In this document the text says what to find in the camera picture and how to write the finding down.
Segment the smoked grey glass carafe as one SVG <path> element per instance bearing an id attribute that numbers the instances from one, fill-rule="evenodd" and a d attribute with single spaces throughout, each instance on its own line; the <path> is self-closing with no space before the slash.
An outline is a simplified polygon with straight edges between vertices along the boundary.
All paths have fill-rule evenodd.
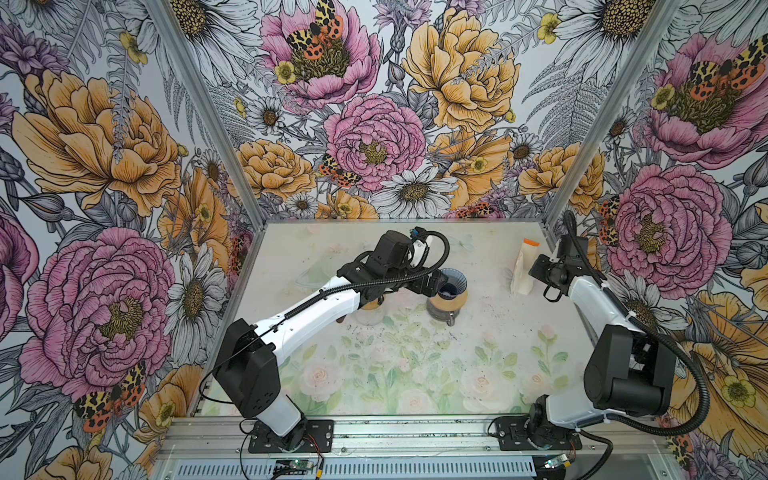
<path id="1" fill-rule="evenodd" d="M 456 324 L 456 320 L 462 312 L 462 309 L 458 308 L 455 310 L 442 310 L 435 306 L 433 303 L 428 302 L 426 304 L 426 311 L 433 320 L 442 322 L 448 327 L 453 327 Z"/>

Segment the blue glass dripper cone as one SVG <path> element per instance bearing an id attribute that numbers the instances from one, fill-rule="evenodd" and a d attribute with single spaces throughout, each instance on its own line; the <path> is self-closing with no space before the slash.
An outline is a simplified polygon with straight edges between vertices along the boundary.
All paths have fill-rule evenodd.
<path id="1" fill-rule="evenodd" d="M 466 292 L 468 282 L 466 276 L 461 271 L 445 268 L 441 272 L 446 277 L 446 282 L 438 292 L 440 298 L 454 300 Z"/>

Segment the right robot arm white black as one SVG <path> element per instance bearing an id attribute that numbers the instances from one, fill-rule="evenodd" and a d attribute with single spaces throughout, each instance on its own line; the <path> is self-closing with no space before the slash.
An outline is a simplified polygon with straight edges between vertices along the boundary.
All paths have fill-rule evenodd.
<path id="1" fill-rule="evenodd" d="M 621 304 L 607 281 L 594 277 L 579 249 L 584 237 L 564 235 L 555 260 L 541 254 L 529 275 L 568 297 L 590 337 L 593 352 L 582 384 L 533 404 L 526 424 L 528 440 L 548 447 L 571 433 L 618 418 L 657 417 L 667 412 L 676 355 L 633 324 L 635 313 Z"/>

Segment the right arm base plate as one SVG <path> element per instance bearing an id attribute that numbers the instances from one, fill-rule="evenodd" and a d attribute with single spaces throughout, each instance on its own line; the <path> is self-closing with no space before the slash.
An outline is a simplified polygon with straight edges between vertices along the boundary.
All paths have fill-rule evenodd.
<path id="1" fill-rule="evenodd" d="M 546 421 L 532 426 L 525 415 L 497 417 L 489 424 L 487 433 L 497 440 L 501 451 L 578 451 L 583 448 L 574 430 Z"/>

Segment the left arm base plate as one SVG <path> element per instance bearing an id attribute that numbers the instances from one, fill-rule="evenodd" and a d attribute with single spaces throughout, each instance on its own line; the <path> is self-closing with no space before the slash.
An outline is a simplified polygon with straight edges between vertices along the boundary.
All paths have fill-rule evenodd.
<path id="1" fill-rule="evenodd" d="M 256 420 L 248 435 L 247 451 L 251 454 L 329 453 L 334 427 L 333 420 L 302 419 L 288 434 L 280 436 Z"/>

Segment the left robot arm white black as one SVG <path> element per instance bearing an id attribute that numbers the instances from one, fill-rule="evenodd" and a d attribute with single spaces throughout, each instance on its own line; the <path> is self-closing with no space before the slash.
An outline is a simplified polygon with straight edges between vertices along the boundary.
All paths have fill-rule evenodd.
<path id="1" fill-rule="evenodd" d="M 212 368 L 214 379 L 243 417 L 281 439 L 302 437 L 306 417 L 284 392 L 281 363 L 326 326 L 388 294 L 406 289 L 436 296 L 447 283 L 441 267 L 449 254 L 450 242 L 439 232 L 386 231 L 373 250 L 344 264 L 298 304 L 266 319 L 230 324 Z"/>

